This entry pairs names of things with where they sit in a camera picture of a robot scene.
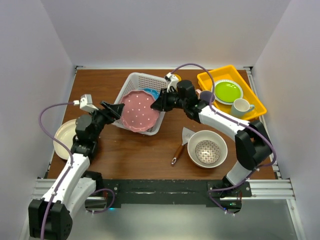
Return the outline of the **blue polka dot plate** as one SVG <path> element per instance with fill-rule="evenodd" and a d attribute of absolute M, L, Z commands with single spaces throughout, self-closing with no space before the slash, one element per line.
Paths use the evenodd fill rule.
<path fill-rule="evenodd" d="M 139 88 L 138 90 L 144 91 L 144 92 L 152 95 L 155 100 L 157 100 L 160 95 L 159 92 L 157 92 L 155 89 L 152 89 L 152 88 Z"/>

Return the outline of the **pink polka dot plate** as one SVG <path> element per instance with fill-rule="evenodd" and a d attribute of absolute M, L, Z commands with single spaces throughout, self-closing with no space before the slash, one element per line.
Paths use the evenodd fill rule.
<path fill-rule="evenodd" d="M 120 122 L 132 132 L 146 132 L 159 118 L 160 112 L 151 108 L 155 99 L 144 90 L 133 90 L 120 101 L 124 104 Z"/>

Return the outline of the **white perforated plastic basket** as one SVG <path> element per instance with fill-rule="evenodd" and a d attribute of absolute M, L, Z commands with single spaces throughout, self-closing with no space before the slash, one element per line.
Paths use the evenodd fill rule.
<path fill-rule="evenodd" d="M 165 88 L 167 86 L 166 81 L 158 76 L 153 76 L 150 74 L 145 74 L 145 73 L 139 73 L 139 72 L 133 72 L 130 73 L 127 79 L 125 80 L 122 88 L 120 89 L 120 92 L 117 95 L 117 98 L 115 100 L 115 104 L 121 104 L 121 99 L 127 95 L 131 91 L 138 91 L 140 88 L 150 88 L 154 89 L 157 92 L 160 93 L 162 88 Z M 159 117 L 153 127 L 148 129 L 147 131 L 143 132 L 138 132 L 140 134 L 144 134 L 147 136 L 153 136 L 156 133 L 158 133 L 160 126 L 162 124 L 162 121 L 164 119 L 165 113 L 159 111 Z M 122 128 L 122 129 L 127 129 L 126 127 L 123 126 L 120 120 L 117 120 L 114 123 L 115 126 Z"/>

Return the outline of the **cream bear print plate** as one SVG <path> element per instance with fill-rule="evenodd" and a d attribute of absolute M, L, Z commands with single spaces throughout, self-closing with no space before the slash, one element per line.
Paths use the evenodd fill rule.
<path fill-rule="evenodd" d="M 76 119 L 69 120 L 63 123 L 56 131 L 54 137 L 63 143 L 69 150 L 73 145 L 73 138 L 76 135 Z M 55 153 L 63 160 L 68 160 L 69 153 L 56 141 L 53 141 Z"/>

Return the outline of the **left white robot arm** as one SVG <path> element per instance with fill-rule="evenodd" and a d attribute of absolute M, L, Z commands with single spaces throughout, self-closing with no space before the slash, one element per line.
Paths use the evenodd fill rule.
<path fill-rule="evenodd" d="M 121 118 L 124 104 L 109 104 L 102 101 L 97 108 L 91 100 L 75 100 L 73 106 L 86 112 L 75 121 L 72 146 L 50 134 L 38 117 L 39 126 L 55 143 L 65 149 L 68 160 L 49 190 L 28 206 L 29 235 L 40 240 L 66 240 L 72 230 L 73 218 L 90 195 L 99 196 L 105 188 L 99 174 L 86 174 L 98 148 L 98 139 L 105 125 Z"/>

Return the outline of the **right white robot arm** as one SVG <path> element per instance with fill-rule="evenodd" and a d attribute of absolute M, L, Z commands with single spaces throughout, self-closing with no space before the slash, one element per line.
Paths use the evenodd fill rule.
<path fill-rule="evenodd" d="M 259 120 L 249 122 L 218 110 L 213 106 L 214 94 L 208 90 L 197 91 L 189 80 L 176 87 L 163 88 L 151 108 L 161 112 L 182 109 L 186 116 L 200 124 L 210 126 L 235 142 L 237 161 L 224 176 L 221 191 L 233 197 L 251 175 L 264 166 L 270 155 L 275 155 L 265 126 Z"/>

